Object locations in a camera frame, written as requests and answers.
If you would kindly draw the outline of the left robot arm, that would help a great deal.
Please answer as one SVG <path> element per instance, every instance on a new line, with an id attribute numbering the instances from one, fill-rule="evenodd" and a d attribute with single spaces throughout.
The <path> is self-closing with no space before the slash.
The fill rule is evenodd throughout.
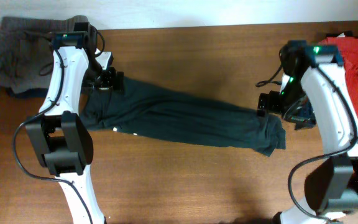
<path id="1" fill-rule="evenodd" d="M 93 140 L 79 117 L 85 92 L 124 91 L 124 74 L 112 67 L 111 52 L 97 48 L 102 35 L 89 22 L 52 35 L 53 69 L 39 112 L 25 128 L 48 181 L 63 190 L 74 223 L 105 223 L 91 180 Z"/>

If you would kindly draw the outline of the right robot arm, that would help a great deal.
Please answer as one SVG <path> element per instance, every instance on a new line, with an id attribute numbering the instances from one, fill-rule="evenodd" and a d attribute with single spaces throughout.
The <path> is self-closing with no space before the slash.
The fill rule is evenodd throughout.
<path id="1" fill-rule="evenodd" d="M 317 127 L 323 154 L 305 179 L 305 196 L 273 222 L 339 223 L 358 212 L 358 118 L 335 45 L 291 40 L 279 51 L 279 91 L 259 96 L 259 116 L 279 114 L 298 129 Z"/>

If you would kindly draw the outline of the black Nike t-shirt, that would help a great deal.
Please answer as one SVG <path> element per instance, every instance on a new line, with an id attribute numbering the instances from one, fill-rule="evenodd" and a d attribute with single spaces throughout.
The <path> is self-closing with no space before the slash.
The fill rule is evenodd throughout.
<path id="1" fill-rule="evenodd" d="M 125 77 L 124 92 L 93 91 L 80 113 L 89 130 L 111 129 L 171 142 L 253 149 L 286 148 L 280 118 Z"/>

